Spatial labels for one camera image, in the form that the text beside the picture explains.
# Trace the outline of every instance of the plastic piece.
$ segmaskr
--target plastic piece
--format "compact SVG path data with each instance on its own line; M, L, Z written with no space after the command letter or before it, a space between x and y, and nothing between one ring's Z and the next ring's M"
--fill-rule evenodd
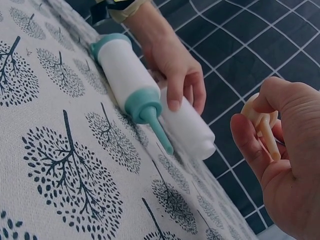
M165 125L183 149L198 161L206 160L214 154L216 136L188 100L183 97L180 109L173 112L167 103L167 87L161 90L160 99Z
M278 119L278 111L272 113L259 113L253 109L253 102L259 93L251 96L242 108L241 114L245 115L253 124L258 137L263 137L266 147L273 160L278 161L281 155L272 133L272 128Z
M173 154L173 147L157 118L162 112L160 88L134 53L130 39L124 34L112 33L90 47L120 109L135 123L150 124L167 153Z

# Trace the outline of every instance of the fabric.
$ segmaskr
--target fabric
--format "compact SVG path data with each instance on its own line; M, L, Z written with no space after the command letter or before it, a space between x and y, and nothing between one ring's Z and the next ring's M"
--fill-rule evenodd
M0 239L256 239L203 162L123 115L61 0L1 0Z

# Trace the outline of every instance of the dark blue tile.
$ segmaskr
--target dark blue tile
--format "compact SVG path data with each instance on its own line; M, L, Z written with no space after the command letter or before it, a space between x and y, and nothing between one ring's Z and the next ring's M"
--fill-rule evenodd
M303 82L320 90L320 68L302 52L281 68L279 74L288 81Z
M95 26L94 29L99 34L123 33L125 31L121 24L116 23L113 19L107 19L102 24Z
M240 7L221 1L203 13L203 16L221 25L241 10Z
M272 73L271 69L247 48L226 61L217 71L241 96Z
M188 45L193 47L215 29L215 25L206 21L201 16L197 16L195 19L176 31L176 34Z
M241 43L228 33L218 29L197 45L194 50L207 60L211 66L215 67L241 46Z
M201 64L203 75L205 76L211 70L211 68L197 54L195 54L194 51L191 50L190 53L194 57L194 59Z
M243 11L223 27L242 42L247 43L269 25L248 11Z
M206 8L209 8L210 6L212 6L213 4L215 4L216 2L218 2L218 0L193 0L192 1L195 8L201 12L203 10L205 10Z
M218 177L228 170L228 166L216 151L211 157L204 160L206 167L210 170L213 176Z
M309 23L295 13L290 13L279 21L275 27L300 47L306 44L317 33Z
M247 217L245 220L256 235L266 230L265 225L262 222L258 213L252 214L251 216Z
M130 36L129 33L125 33L125 35L131 40L131 43L132 43L132 49L133 51L135 52L135 54L140 57L142 55L142 50L141 48L139 47L139 45L135 42L135 40Z
M245 192L233 176L232 172L227 172L218 179L225 192L228 194L234 205L239 209L243 216L252 213L255 208L247 198Z
M270 227L270 226L272 226L274 224L274 222L270 218L270 216L269 216L269 214L268 214L268 212L267 212L265 207L260 209L260 213L261 213L261 215L262 215L263 219L265 220L265 223L266 223L266 225L268 227Z
M254 0L229 0L229 2L246 7L249 4L251 4L252 2L254 2Z
M298 51L297 47L274 28L268 29L250 43L249 47L274 69Z
M249 8L269 23L278 20L289 10L276 0L260 0Z
M197 15L189 0L171 0L159 9L174 29Z
M320 36L318 35L304 50L320 64Z
M264 204L262 189L259 181L257 180L248 163L246 161L243 161L233 170L255 205L257 207L262 206Z
M302 3L303 1L304 0L279 0L279 2L282 2L283 4L285 4L286 6L288 6L291 9L293 9L294 7L296 7L297 5Z
M204 84L207 97L202 118L210 123L239 98L214 72L204 79Z
M222 152L228 163L233 166L238 163L243 156L238 150L230 130L230 119L234 114L241 112L244 104L240 102L224 114L220 119L210 125L215 134L215 144Z
M305 19L309 20L316 28L320 29L320 8L316 5L307 1L302 6L300 6L297 10L295 10Z

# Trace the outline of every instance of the teal nozzle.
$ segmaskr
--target teal nozzle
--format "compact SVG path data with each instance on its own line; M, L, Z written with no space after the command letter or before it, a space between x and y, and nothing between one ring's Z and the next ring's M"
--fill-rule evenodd
M140 118L144 119L147 123L150 124L150 127L154 131L155 135L159 139L161 145L164 147L167 154L174 154L174 148L172 147L165 131L163 130L162 126L160 125L157 119L157 110L153 106L149 106L144 108L140 112Z
M124 109L135 123L149 124L165 151L172 155L174 148L158 121L158 117L162 112L159 97L159 92L156 88L141 88L127 98Z

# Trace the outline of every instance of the printed tree pattern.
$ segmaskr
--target printed tree pattern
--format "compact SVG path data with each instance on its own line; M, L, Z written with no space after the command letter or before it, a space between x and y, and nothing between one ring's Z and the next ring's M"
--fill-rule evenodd
M10 0L10 1L15 4L23 4L25 2L25 0Z
M13 221L8 217L7 212L0 212L0 240L1 239L21 239L21 240L38 240L35 235L23 231L22 221Z
M170 218L188 233L198 233L196 219L183 196L170 184L165 182L156 163L152 160L161 180L152 181L152 192Z
M232 217L231 213L227 209L227 207L219 202L219 207L221 208L222 212L225 214L225 216L228 218L229 221L231 221L234 225L236 224L234 218Z
M120 122L124 125L130 134L145 148L148 147L149 139L146 133L142 130L141 126L135 124L132 119L124 114L118 106L114 106L115 113L119 118Z
M141 158L135 146L117 127L116 123L108 119L102 103L101 107L103 116L95 112L86 115L93 136L116 163L131 173L139 174Z
M70 42L70 40L65 37L65 35L61 32L61 28L60 27L55 27L52 24L46 22L45 24L45 28L48 30L48 32L51 34L51 36L58 42L61 44L61 46L63 46L65 49L68 49L70 51L75 51L74 46L72 45L72 43Z
M9 12L15 24L17 24L29 37L40 40L46 39L45 32L40 25L34 21L34 13L31 16L28 16L25 12L15 7L11 7Z
M45 4L43 0L29 0L31 6L37 10L41 15L43 15L46 18L50 18L49 13L44 8Z
M63 62L62 54L56 57L50 51L37 48L37 57L48 77L67 95L78 98L85 94L85 86L78 75Z
M146 209L148 210L149 214L151 215L152 220L154 222L154 225L155 225L155 227L157 229L156 232L151 232L148 235L146 235L143 238L143 240L181 240L175 234L172 234L169 231L166 231L166 232L162 231L160 226L159 226L159 224L157 223L156 217L153 214L153 212L151 211L147 201L144 198L142 198L142 201L143 201Z
M95 153L73 140L65 110L63 115L66 136L36 127L22 137L28 177L64 223L93 240L114 239L123 214L120 193Z
M241 224L239 225L241 232L243 233L243 235L245 236L246 240L251 240L252 238L250 237L249 233L246 231L246 229L244 228L244 226L242 226Z
M78 59L74 59L73 61L76 67L78 68L79 72L83 74L85 79L94 88L94 90L96 90L98 93L102 95L106 95L108 93L107 88L104 85L104 83L106 83L107 80L104 77L102 77L98 72L90 68L87 60L85 60L85 63Z
M234 240L243 240L240 234L235 230L233 226L228 226L229 232Z
M199 212L199 210L197 210L197 211L198 211L200 217L205 222L205 225L208 227L207 230L205 231L206 239L207 240L226 240L220 235L220 233L216 229L211 228L209 226L209 224L207 223L206 219L204 218L204 216L202 216L202 214Z
M214 197L210 193L207 186L204 184L204 182L194 173L191 174L193 180L196 182L196 184L199 186L199 188L212 200L214 201Z
M187 194L190 194L189 184L185 178L185 176L182 174L182 172L177 168L176 165L174 165L162 152L162 154L158 155L159 162L163 165L164 169L168 171L172 179L176 182L176 184Z
M20 40L18 36L12 45L0 40L0 107L29 103L39 93L38 78L16 52Z
M193 182L192 182L192 184L198 193L196 198L198 199L200 207L203 209L203 211L208 216L208 218L210 218L210 220L212 222L214 222L214 224L218 228L224 229L224 225L223 225L217 211L215 210L214 206L209 201L207 201L203 196L201 196L200 192L198 191L198 189L196 188L196 186L194 185Z

